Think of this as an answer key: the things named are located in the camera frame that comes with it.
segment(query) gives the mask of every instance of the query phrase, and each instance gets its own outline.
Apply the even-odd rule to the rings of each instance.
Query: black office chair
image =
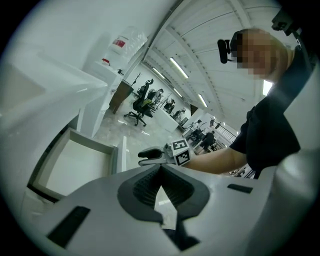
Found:
[[[151,102],[150,102],[149,104],[145,104],[144,106],[142,106],[142,104],[144,103],[144,100],[145,100],[147,91],[148,91],[148,89],[149,89],[149,85],[152,85],[153,82],[154,82],[153,79],[148,80],[148,81],[145,82],[145,85],[142,86],[142,87],[144,87],[144,89],[141,90],[142,87],[141,87],[141,89],[140,89],[140,91],[142,91],[142,93],[139,94],[138,99],[133,103],[133,109],[134,109],[135,111],[137,111],[138,114],[133,113],[133,112],[130,111],[128,114],[125,114],[125,115],[124,115],[124,117],[133,117],[133,118],[135,118],[135,119],[136,119],[136,123],[134,124],[135,126],[138,125],[139,121],[141,121],[142,123],[144,123],[143,126],[146,126],[146,125],[147,125],[147,124],[142,120],[142,117],[143,117],[144,115],[146,115],[147,117],[150,117],[150,118],[153,117],[153,115],[152,115],[151,112],[150,112],[150,109],[152,110],[152,109],[154,109],[154,108],[151,107],[151,106],[149,106],[149,104],[150,104]]]

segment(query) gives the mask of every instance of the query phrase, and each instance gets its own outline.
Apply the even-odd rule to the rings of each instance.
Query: ceiling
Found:
[[[297,43],[292,35],[271,28],[280,8],[272,0],[184,0],[163,22],[142,61],[160,71],[185,102],[205,109],[238,131],[247,112],[264,97],[263,80],[253,80],[235,63],[222,64],[217,41],[231,39],[243,28],[256,27],[293,49]],[[189,78],[184,78],[170,57]]]

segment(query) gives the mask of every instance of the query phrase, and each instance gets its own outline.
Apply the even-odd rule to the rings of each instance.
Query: tiled floor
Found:
[[[138,153],[148,147],[163,147],[166,142],[180,139],[182,133],[177,129],[170,133],[157,125],[157,122],[148,116],[144,116],[146,127],[139,122],[135,126],[136,120],[133,117],[124,117],[130,111],[133,111],[132,104],[135,101],[133,96],[129,96],[120,106],[116,114],[107,110],[102,124],[95,135],[95,139],[109,145],[118,145],[123,136],[127,138],[127,169],[139,167]],[[176,229],[177,210],[170,202],[162,187],[156,196],[154,209],[163,216],[164,229]]]

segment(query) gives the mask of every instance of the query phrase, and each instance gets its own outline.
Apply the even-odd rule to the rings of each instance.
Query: open drawer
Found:
[[[124,172],[127,138],[118,146],[105,145],[68,128],[41,164],[31,186],[57,201],[84,184]]]

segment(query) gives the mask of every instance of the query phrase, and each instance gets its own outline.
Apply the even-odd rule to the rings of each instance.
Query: red label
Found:
[[[113,44],[122,48],[122,47],[124,47],[126,42],[116,39],[116,40],[113,41]]]

